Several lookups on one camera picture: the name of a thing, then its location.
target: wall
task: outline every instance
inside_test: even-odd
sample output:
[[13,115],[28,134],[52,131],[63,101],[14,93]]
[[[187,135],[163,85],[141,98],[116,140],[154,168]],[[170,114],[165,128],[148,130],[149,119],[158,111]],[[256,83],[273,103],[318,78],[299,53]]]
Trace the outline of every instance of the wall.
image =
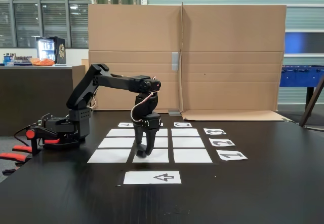
[[[89,58],[88,49],[66,49],[66,64],[81,65],[81,59]],[[16,53],[17,56],[37,57],[36,48],[0,48],[0,62],[4,60],[4,53]]]

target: black robotic arm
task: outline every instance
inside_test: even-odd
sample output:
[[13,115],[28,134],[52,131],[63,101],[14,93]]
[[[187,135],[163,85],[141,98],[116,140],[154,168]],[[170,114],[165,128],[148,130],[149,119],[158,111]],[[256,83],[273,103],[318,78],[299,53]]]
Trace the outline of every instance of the black robotic arm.
[[[99,86],[139,93],[131,111],[137,145],[136,155],[146,157],[151,154],[156,132],[161,125],[160,115],[153,112],[158,102],[160,81],[153,80],[149,76],[118,76],[109,73],[109,68],[105,64],[92,64],[67,101],[69,115],[65,118],[56,118],[47,114],[37,126],[31,126],[26,130],[27,138],[32,141],[33,155],[39,151],[36,142],[39,138],[43,139],[44,148],[58,150],[79,145],[84,140],[90,133],[89,104]],[[143,132],[146,133],[147,146],[142,144]]]

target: cardboard box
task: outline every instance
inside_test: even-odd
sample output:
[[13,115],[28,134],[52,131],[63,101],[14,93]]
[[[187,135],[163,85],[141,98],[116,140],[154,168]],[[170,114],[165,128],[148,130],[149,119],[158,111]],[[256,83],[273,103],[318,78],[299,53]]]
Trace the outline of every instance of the cardboard box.
[[[180,109],[188,120],[281,120],[271,111],[285,18],[285,6],[271,5],[90,5],[89,60],[115,74],[156,76],[157,109]],[[129,110],[135,96],[102,88],[98,109]]]

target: table surface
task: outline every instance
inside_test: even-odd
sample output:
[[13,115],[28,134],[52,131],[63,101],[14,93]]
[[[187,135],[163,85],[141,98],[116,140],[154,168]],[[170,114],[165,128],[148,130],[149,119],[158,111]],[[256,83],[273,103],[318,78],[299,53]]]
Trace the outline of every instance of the table surface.
[[[94,112],[80,149],[42,151],[0,184],[2,223],[323,223],[324,143],[292,122],[191,122],[213,163],[87,163],[129,112]],[[223,161],[203,128],[248,159]],[[179,171],[181,184],[124,185],[127,171]]]

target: red handle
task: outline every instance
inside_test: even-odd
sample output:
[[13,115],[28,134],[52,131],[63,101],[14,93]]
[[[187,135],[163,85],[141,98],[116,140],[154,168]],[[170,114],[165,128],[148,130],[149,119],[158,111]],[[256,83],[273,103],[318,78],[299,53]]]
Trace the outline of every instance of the red handle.
[[16,161],[16,162],[25,162],[26,156],[15,154],[15,153],[1,153],[0,159]]
[[45,144],[57,144],[60,142],[60,139],[46,139]]
[[31,146],[25,146],[25,145],[15,145],[12,150],[14,152],[26,152],[31,153]]

